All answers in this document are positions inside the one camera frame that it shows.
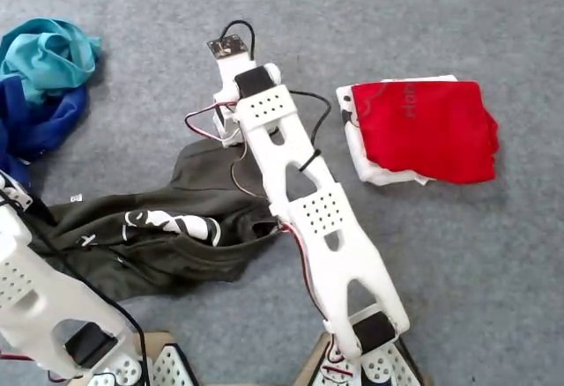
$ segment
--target cable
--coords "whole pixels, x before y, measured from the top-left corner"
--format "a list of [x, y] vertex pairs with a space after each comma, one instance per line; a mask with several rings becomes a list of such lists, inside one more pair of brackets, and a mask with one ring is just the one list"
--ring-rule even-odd
[[[317, 98], [318, 100], [322, 101], [325, 104], [325, 106], [327, 106], [321, 117], [319, 117], [319, 119], [317, 120], [317, 123], [315, 124], [314, 128], [311, 130], [311, 136], [309, 140], [311, 141], [311, 145], [314, 146], [315, 148], [315, 139], [317, 137], [317, 132], [319, 131], [319, 128], [321, 128], [323, 122], [325, 122], [325, 119], [331, 112], [331, 103], [329, 102], [329, 100], [316, 93], [307, 93], [304, 91], [295, 91], [295, 90], [290, 90], [290, 93], [294, 95], [303, 95], [305, 97]], [[311, 162], [315, 160], [317, 157], [319, 157], [320, 155], [321, 155], [321, 150], [314, 149], [314, 153], [311, 155], [311, 157], [309, 157], [309, 159], [298, 170], [303, 172], [306, 168], [308, 168]]]
[[317, 311], [319, 311], [319, 314], [321, 314], [321, 316], [323, 317], [324, 320], [327, 320], [327, 317], [325, 316], [325, 314], [321, 310], [321, 306], [319, 305], [319, 302], [317, 301], [317, 298], [315, 297], [313, 280], [311, 279], [311, 272], [309, 271], [308, 252], [306, 251], [306, 249], [303, 245], [303, 242], [301, 241], [301, 238], [300, 238], [300, 235], [298, 234], [298, 231], [292, 225], [290, 225], [289, 223], [283, 223], [281, 231], [282, 232], [288, 232], [288, 233], [292, 234], [293, 238], [296, 240], [296, 243], [298, 244], [298, 250], [300, 251], [301, 269], [302, 269], [302, 274], [303, 274], [303, 280], [306, 284], [306, 289], [308, 290], [309, 297], [313, 301], [315, 308], [317, 308]]
[[15, 353], [3, 353], [0, 351], [0, 360], [6, 361], [33, 361], [31, 358], [26, 357], [25, 355], [17, 355]]
[[321, 125], [323, 124], [323, 122], [325, 122], [325, 119], [331, 112], [331, 103], [325, 97], [322, 97], [321, 95], [318, 95], [316, 93], [307, 93], [304, 91], [296, 91], [296, 90], [290, 90], [290, 93], [293, 93], [294, 95], [303, 95], [305, 97], [317, 98], [318, 100], [323, 101], [325, 106], [327, 106], [321, 117], [319, 117], [319, 120], [317, 120], [317, 123], [315, 124], [314, 128], [311, 130], [311, 137], [310, 137], [311, 145], [315, 146], [315, 138], [317, 137], [317, 132], [319, 131], [319, 128], [321, 128]]
[[222, 40], [227, 35], [227, 31], [229, 30], [229, 28], [231, 26], [235, 26], [235, 25], [244, 25], [249, 29], [249, 31], [250, 31], [250, 59], [255, 60], [255, 29], [253, 29], [253, 26], [247, 20], [237, 19], [237, 20], [233, 20], [233, 21], [229, 22], [227, 24], [227, 26], [223, 28], [223, 31], [221, 31], [221, 35], [219, 36], [219, 38]]
[[335, 346], [335, 335], [331, 334], [331, 344], [330, 346], [327, 348], [327, 351], [325, 353], [325, 358], [327, 359], [328, 362], [332, 363], [332, 364], [338, 364], [339, 362], [343, 362], [345, 360], [345, 357], [343, 356], [342, 353], [340, 353], [340, 351], [337, 349], [337, 355], [340, 355], [336, 360], [332, 360], [331, 359], [331, 353], [333, 352], [333, 347]]
[[353, 377], [353, 373], [350, 371], [344, 370], [339, 367], [332, 367], [332, 366], [322, 366], [323, 370], [332, 371], [334, 373], [339, 373], [340, 375], [348, 375], [349, 377]]
[[53, 243], [51, 243], [49, 238], [39, 228], [37, 228], [37, 226], [35, 226], [33, 223], [30, 223], [29, 220], [26, 220], [26, 215], [25, 215], [24, 211], [22, 210], [22, 208], [21, 208], [21, 206], [19, 205], [18, 202], [13, 201], [1, 189], [0, 189], [0, 197], [2, 197], [5, 201], [8, 201], [10, 203], [11, 208], [13, 208], [14, 211], [26, 223], [26, 226], [29, 228], [30, 232], [32, 234], [34, 234], [35, 236], [37, 236], [45, 244], [45, 246], [47, 248], [49, 248], [51, 250], [51, 252], [53, 252], [55, 257], [63, 265], [64, 269], [66, 269], [66, 271], [69, 272], [72, 275], [72, 277], [74, 277], [77, 280], [84, 283], [88, 288], [90, 288], [94, 293], [96, 293], [96, 295], [98, 295], [98, 297], [100, 299], [102, 299], [104, 302], [106, 302], [110, 307], [115, 308], [119, 313], [121, 313], [125, 317], [125, 319], [131, 324], [131, 326], [137, 331], [137, 334], [139, 335], [139, 345], [140, 345], [140, 348], [141, 348], [141, 358], [142, 358], [141, 359], [141, 381], [142, 381], [142, 384], [144, 384], [145, 386], [150, 386], [149, 368], [148, 368], [148, 364], [147, 364], [147, 347], [146, 347], [146, 342], [145, 342], [145, 333], [143, 332], [143, 329], [141, 329], [141, 326], [139, 325], [137, 320], [135, 318], [133, 318], [133, 316], [130, 313], [128, 313], [125, 308], [123, 308], [120, 304], [118, 304], [117, 302], [115, 302], [114, 300], [109, 298], [107, 295], [105, 295], [100, 289], [98, 289], [98, 287], [94, 286], [87, 278], [85, 278], [82, 274], [80, 274], [67, 261], [66, 256], [59, 249], [57, 249], [56, 246], [53, 245]]
[[214, 139], [216, 141], [219, 142], [223, 142], [223, 141], [228, 141], [230, 139], [233, 139], [238, 133], [239, 133], [239, 129], [236, 130], [233, 135], [231, 135], [230, 137], [226, 137], [225, 139], [221, 139], [220, 137], [216, 137], [215, 135], [212, 135], [211, 133], [206, 132], [205, 130], [201, 130], [195, 126], [193, 126], [190, 122], [189, 119], [190, 117], [194, 117], [195, 115], [201, 115], [202, 113], [205, 113], [207, 111], [213, 110], [214, 108], [218, 108], [218, 107], [227, 107], [229, 108], [229, 106], [232, 106], [234, 104], [237, 104], [237, 101], [226, 101], [226, 102], [216, 102], [214, 104], [211, 104], [210, 106], [206, 107], [206, 108], [202, 108], [201, 110], [197, 110], [197, 111], [193, 111], [191, 113], [188, 113], [186, 115], [186, 117], [184, 117], [184, 124], [186, 124], [186, 127], [194, 132], [196, 132], [198, 135], [201, 135], [203, 137], [208, 137], [209, 139]]
[[231, 180], [233, 181], [233, 183], [235, 184], [237, 189], [240, 190], [241, 192], [243, 192], [247, 195], [250, 195], [251, 197], [262, 198], [262, 199], [265, 199], [266, 201], [268, 201], [267, 197], [263, 197], [262, 195], [258, 195], [254, 192], [251, 192], [250, 190], [248, 190], [246, 188], [243, 188], [235, 177], [235, 166], [238, 163], [240, 163], [241, 161], [244, 160], [245, 156], [247, 155], [247, 150], [249, 148], [249, 145], [247, 144], [247, 139], [245, 138], [244, 135], [243, 135], [243, 146], [244, 146], [244, 148], [243, 148], [243, 153], [241, 154], [241, 157], [239, 157], [239, 159], [237, 159], [233, 163], [231, 163], [231, 167], [229, 168], [229, 172], [231, 173]]
[[47, 372], [47, 378], [50, 382], [52, 383], [65, 383], [68, 382], [68, 379], [56, 379], [55, 377], [53, 377], [53, 375], [51, 374], [50, 371]]

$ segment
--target folded clothing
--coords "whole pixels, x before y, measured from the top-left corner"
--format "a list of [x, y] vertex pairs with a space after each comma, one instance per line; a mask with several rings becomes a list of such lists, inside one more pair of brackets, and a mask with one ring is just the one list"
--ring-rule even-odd
[[94, 73], [100, 38], [89, 38], [70, 22], [31, 19], [0, 42], [0, 79], [22, 78], [26, 101], [41, 104], [83, 85]]
[[446, 182], [495, 178], [498, 126], [476, 82], [379, 82], [352, 96], [368, 160]]
[[0, 169], [28, 188], [27, 162], [63, 143], [86, 101], [82, 85], [42, 106], [28, 106], [19, 76], [0, 81]]

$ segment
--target red wire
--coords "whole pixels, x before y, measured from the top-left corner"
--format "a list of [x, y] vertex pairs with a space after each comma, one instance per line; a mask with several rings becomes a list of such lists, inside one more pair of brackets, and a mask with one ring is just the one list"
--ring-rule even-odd
[[338, 357], [336, 360], [331, 359], [331, 352], [333, 351], [333, 346], [335, 346], [335, 335], [331, 335], [331, 345], [329, 346], [329, 348], [327, 348], [327, 353], [325, 354], [325, 358], [327, 359], [328, 362], [332, 364], [338, 364], [339, 362], [343, 362], [345, 360], [343, 354], [341, 354], [341, 356]]
[[0, 360], [6, 361], [33, 361], [31, 358], [25, 355], [17, 355], [15, 353], [3, 353], [0, 351]]
[[301, 258], [301, 273], [303, 275], [303, 280], [306, 284], [306, 289], [308, 289], [308, 293], [309, 293], [309, 297], [311, 298], [311, 300], [313, 301], [315, 308], [317, 308], [317, 311], [319, 311], [319, 313], [322, 315], [323, 319], [327, 319], [325, 317], [325, 314], [323, 313], [323, 311], [321, 310], [321, 307], [319, 306], [319, 303], [317, 302], [317, 299], [315, 298], [315, 293], [313, 291], [313, 285], [311, 284], [311, 279], [309, 278], [309, 265], [308, 265], [308, 254], [306, 252], [306, 250], [304, 249], [304, 245], [303, 242], [300, 239], [300, 236], [298, 235], [298, 232], [295, 230], [295, 228], [288, 224], [288, 223], [284, 223], [283, 225], [283, 232], [289, 232], [290, 234], [292, 234], [293, 238], [296, 240], [296, 243], [298, 244], [298, 250], [300, 251], [300, 258]]
[[199, 128], [197, 128], [196, 126], [193, 126], [190, 122], [189, 119], [190, 117], [194, 117], [195, 115], [201, 115], [202, 113], [205, 113], [206, 111], [210, 111], [213, 110], [214, 108], [218, 108], [218, 107], [229, 107], [232, 105], [237, 104], [237, 101], [225, 101], [225, 102], [216, 102], [211, 104], [210, 106], [206, 107], [206, 108], [202, 108], [201, 110], [197, 110], [197, 111], [193, 111], [191, 113], [188, 113], [186, 115], [186, 117], [184, 117], [184, 123], [186, 124], [186, 127], [188, 127], [188, 129], [192, 130], [193, 132], [196, 132], [198, 135], [201, 135], [203, 137], [208, 137], [209, 139], [215, 139], [216, 141], [221, 142], [221, 138], [220, 137], [216, 137], [214, 135], [212, 135], [211, 133], [208, 133], [204, 130], [201, 130]]
[[335, 373], [339, 373], [340, 375], [349, 375], [349, 376], [353, 377], [353, 373], [351, 373], [350, 371], [346, 371], [346, 370], [339, 368], [339, 367], [323, 366], [322, 369], [327, 370], [327, 371], [334, 371]]

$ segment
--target teal cloth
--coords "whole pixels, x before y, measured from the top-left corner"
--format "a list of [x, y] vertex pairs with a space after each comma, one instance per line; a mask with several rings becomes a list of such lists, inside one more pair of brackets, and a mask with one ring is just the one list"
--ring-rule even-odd
[[41, 104], [83, 85], [94, 73], [101, 39], [57, 19], [31, 19], [0, 42], [0, 80], [20, 75], [26, 101]]

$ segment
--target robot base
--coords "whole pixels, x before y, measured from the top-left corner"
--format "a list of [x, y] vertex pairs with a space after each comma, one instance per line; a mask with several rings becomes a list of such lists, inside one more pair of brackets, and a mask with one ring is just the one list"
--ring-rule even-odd
[[330, 335], [323, 333], [293, 386], [433, 386], [428, 377], [418, 376], [419, 370], [401, 342], [363, 355], [361, 369], [356, 372], [339, 358], [338, 351], [327, 355], [330, 346]]
[[[170, 334], [145, 333], [145, 342], [151, 386], [199, 386], [200, 383], [194, 376], [186, 357]], [[95, 375], [88, 383], [77, 379], [70, 382], [69, 386], [121, 386], [121, 384], [116, 375], [102, 373]]]

